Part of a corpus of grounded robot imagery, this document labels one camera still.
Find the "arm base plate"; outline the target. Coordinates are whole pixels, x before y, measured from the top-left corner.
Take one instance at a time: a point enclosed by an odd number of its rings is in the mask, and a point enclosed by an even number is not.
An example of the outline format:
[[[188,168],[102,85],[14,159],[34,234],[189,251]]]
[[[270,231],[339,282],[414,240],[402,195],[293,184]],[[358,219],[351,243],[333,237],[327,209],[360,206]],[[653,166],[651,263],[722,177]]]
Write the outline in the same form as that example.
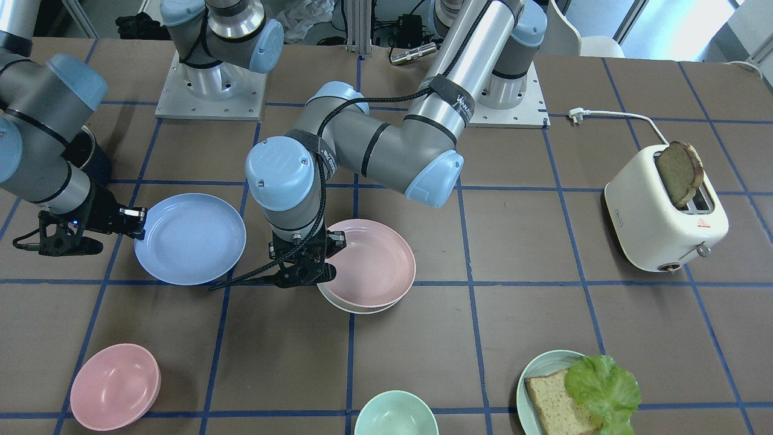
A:
[[[475,112],[469,126],[522,129],[549,127],[548,108],[535,64],[530,64],[525,76],[514,80],[492,75],[476,99]]]
[[[191,68],[174,53],[155,115],[174,120],[259,121],[266,83],[266,74],[228,63]]]

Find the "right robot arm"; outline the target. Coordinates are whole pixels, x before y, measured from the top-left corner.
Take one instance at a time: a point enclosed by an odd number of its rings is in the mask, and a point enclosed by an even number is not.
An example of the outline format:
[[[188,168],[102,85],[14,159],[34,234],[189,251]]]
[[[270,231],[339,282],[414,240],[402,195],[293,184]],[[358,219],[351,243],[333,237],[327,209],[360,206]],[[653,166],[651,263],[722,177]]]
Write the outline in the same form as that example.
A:
[[[30,59],[38,1],[2,2],[2,189],[42,207],[36,243],[20,250],[42,256],[99,254],[86,231],[143,240],[147,209],[128,207],[64,157],[107,95],[102,76],[58,53]],[[260,1],[162,1],[162,24],[187,69],[223,64],[265,74],[284,45],[281,22]]]

